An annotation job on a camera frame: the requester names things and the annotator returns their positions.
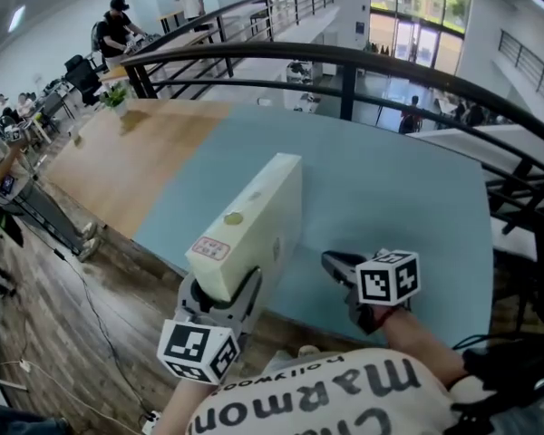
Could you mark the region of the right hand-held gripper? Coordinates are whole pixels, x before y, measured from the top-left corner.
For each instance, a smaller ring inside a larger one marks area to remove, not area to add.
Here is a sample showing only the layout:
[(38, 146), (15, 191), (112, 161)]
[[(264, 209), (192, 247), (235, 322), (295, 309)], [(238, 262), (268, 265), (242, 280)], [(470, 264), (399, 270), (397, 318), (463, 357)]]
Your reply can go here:
[(376, 306), (393, 310), (421, 291), (420, 257), (415, 252), (384, 250), (369, 259), (327, 250), (321, 262), (339, 285), (348, 288), (345, 303), (349, 317), (366, 334), (378, 330), (384, 321), (376, 317)]

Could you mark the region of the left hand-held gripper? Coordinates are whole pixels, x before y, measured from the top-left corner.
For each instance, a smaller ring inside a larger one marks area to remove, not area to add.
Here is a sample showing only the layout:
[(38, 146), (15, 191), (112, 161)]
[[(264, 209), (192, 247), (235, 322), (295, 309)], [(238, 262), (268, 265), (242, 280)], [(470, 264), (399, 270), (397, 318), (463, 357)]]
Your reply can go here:
[(221, 383), (240, 356), (256, 320), (262, 270), (254, 267), (229, 302), (212, 299), (189, 271), (180, 283), (175, 314), (164, 322), (157, 357), (176, 377)]

